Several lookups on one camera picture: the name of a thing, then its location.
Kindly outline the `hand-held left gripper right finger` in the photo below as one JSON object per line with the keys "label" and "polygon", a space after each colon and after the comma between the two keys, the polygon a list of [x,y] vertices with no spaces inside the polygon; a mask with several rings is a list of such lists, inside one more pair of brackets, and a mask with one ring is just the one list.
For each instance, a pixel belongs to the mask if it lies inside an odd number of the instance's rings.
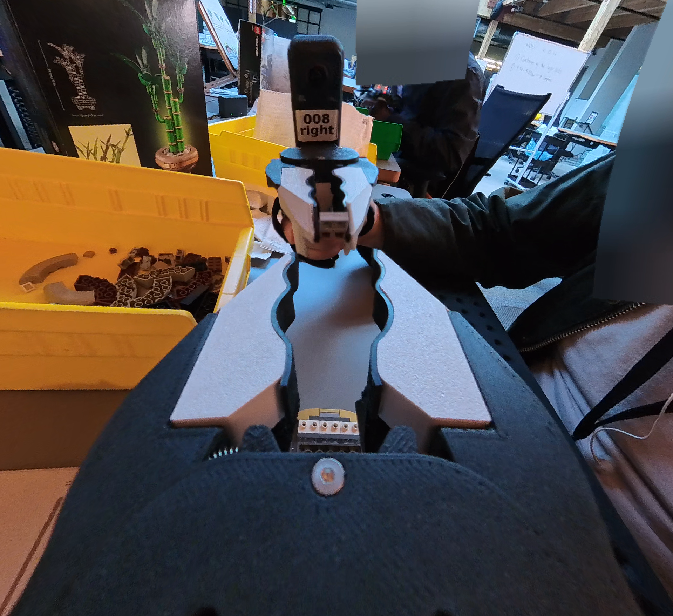
{"label": "hand-held left gripper right finger", "polygon": [[381,250],[374,276],[374,339],[359,401],[365,451],[377,451],[389,429],[407,426],[420,451],[441,428],[485,429],[491,414],[460,344],[450,311]]}

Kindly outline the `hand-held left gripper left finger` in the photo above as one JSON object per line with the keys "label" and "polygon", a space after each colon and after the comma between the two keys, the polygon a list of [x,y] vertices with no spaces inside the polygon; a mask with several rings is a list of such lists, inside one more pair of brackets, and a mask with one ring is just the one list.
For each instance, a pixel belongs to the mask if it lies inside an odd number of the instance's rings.
{"label": "hand-held left gripper left finger", "polygon": [[299,261],[285,255],[220,309],[174,407],[174,426],[219,426],[241,446],[250,426],[288,451],[299,393],[286,332],[295,318]]}

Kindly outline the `small grey toy brick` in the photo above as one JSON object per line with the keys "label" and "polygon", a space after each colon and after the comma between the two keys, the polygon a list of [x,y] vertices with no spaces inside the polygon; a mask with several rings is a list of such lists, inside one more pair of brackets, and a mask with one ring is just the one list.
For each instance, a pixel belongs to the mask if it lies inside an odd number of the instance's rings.
{"label": "small grey toy brick", "polygon": [[321,211],[318,215],[317,241],[339,239],[349,242],[351,239],[351,217],[347,211]]}

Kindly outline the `pile of toy bricks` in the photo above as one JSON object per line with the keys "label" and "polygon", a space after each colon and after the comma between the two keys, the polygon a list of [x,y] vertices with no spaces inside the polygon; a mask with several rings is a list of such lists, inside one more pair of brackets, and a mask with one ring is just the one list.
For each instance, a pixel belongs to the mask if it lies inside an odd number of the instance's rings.
{"label": "pile of toy bricks", "polygon": [[73,288],[93,292],[94,306],[186,310],[199,320],[214,310],[229,262],[183,250],[154,256],[136,247],[120,262],[115,282],[80,275]]}

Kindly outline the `round toy pot build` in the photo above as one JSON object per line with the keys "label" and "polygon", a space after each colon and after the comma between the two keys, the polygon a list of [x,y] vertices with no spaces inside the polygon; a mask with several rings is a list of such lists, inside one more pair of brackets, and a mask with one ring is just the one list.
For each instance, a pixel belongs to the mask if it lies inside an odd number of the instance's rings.
{"label": "round toy pot build", "polygon": [[298,413],[295,452],[361,452],[358,417],[354,411],[306,409]]}

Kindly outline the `yellow plastic bin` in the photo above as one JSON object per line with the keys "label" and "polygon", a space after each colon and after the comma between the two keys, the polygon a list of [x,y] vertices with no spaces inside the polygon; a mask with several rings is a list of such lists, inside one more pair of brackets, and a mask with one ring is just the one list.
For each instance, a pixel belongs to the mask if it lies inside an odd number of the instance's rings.
{"label": "yellow plastic bin", "polygon": [[[372,121],[346,107],[342,120],[341,146],[355,149],[376,164],[377,148],[371,143]],[[266,167],[293,145],[291,115],[256,115],[209,125],[211,155],[219,178],[242,182],[247,189],[268,190]]]}
{"label": "yellow plastic bin", "polygon": [[[116,280],[135,247],[230,257],[215,309],[245,287],[254,224],[244,185],[1,150],[1,390],[129,390],[195,326],[183,310],[49,304],[44,284]],[[47,258],[79,263],[20,285]]]}

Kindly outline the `person's right forearm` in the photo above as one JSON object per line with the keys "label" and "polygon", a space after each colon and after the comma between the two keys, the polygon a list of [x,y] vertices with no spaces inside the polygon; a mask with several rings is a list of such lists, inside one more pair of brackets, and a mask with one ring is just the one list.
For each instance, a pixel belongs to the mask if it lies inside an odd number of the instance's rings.
{"label": "person's right forearm", "polygon": [[380,201],[381,249],[416,277],[524,289],[559,277],[594,297],[594,264],[615,153],[517,196]]}

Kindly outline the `grey desk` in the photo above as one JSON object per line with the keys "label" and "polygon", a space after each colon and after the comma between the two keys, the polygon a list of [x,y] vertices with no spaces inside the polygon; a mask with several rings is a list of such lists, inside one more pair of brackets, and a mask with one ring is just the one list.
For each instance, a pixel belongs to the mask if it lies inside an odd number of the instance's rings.
{"label": "grey desk", "polygon": [[[295,318],[286,335],[293,352],[299,411],[355,411],[367,385],[372,343],[381,330],[373,316],[371,257],[366,260],[364,253],[365,249],[358,248],[348,255],[340,254],[331,269],[298,259]],[[151,394],[158,394],[156,400],[148,401],[149,410],[130,411],[141,428],[155,424],[159,433],[168,434],[178,429],[204,429],[212,444],[236,446],[223,427],[178,427],[170,420],[220,309],[214,307],[202,320],[193,316],[196,326],[132,389],[1,390],[1,469],[78,467],[128,394],[137,396],[132,390],[141,382]],[[464,318],[449,311],[458,335],[458,323]],[[468,360],[462,337],[458,338]],[[468,363],[487,405],[476,365]],[[492,424],[495,412],[487,408]]]}

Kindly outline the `brown paper bag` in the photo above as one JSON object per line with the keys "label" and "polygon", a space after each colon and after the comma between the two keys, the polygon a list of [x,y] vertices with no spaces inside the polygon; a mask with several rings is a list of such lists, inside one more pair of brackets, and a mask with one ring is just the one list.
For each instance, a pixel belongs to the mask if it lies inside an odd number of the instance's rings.
{"label": "brown paper bag", "polygon": [[[366,157],[372,127],[370,116],[363,115],[351,104],[341,104],[341,146],[358,150],[361,157]],[[294,133],[290,94],[260,91],[254,137],[288,148],[295,146]]]}

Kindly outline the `black perforated board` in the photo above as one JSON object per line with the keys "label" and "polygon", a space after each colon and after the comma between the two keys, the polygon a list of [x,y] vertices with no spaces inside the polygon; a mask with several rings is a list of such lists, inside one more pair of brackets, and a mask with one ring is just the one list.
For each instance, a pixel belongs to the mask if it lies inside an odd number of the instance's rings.
{"label": "black perforated board", "polygon": [[527,370],[498,317],[474,282],[440,280],[429,282],[426,288],[446,307],[462,315],[513,370]]}

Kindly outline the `black office chair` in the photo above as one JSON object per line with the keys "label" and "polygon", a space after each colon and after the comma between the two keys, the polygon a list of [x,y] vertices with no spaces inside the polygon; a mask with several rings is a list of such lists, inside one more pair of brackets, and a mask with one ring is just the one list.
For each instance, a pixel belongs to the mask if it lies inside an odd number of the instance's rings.
{"label": "black office chair", "polygon": [[466,198],[551,98],[496,85],[481,110],[478,141],[442,199]]}

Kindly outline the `black bamboo toy box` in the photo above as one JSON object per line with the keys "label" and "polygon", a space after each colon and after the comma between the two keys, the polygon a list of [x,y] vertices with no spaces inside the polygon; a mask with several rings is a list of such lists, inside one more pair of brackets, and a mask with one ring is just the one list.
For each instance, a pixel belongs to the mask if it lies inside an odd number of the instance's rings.
{"label": "black bamboo toy box", "polygon": [[46,154],[212,176],[195,0],[1,0]]}

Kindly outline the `whiteboard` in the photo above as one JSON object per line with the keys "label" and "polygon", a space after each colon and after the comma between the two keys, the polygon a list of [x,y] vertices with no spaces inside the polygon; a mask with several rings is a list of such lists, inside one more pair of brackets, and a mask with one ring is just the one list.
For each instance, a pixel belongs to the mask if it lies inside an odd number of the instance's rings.
{"label": "whiteboard", "polygon": [[541,112],[554,116],[587,58],[582,50],[515,32],[494,85],[524,94],[550,94]]}

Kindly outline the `toy instruction booklet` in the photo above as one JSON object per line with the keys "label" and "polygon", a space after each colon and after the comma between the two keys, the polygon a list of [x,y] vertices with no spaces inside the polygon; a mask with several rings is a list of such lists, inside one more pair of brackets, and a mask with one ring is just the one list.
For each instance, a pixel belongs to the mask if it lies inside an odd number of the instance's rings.
{"label": "toy instruction booklet", "polygon": [[11,613],[43,554],[78,468],[1,471],[1,614]]}

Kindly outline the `wooden post with red bracket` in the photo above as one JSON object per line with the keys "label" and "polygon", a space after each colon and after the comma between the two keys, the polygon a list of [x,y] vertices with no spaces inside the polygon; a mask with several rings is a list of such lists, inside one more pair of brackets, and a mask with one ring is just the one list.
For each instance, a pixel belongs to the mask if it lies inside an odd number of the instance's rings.
{"label": "wooden post with red bracket", "polygon": [[589,28],[584,34],[581,42],[578,44],[577,50],[589,53],[595,48],[602,32],[606,28],[621,1],[622,0],[602,0],[598,12],[594,15]]}

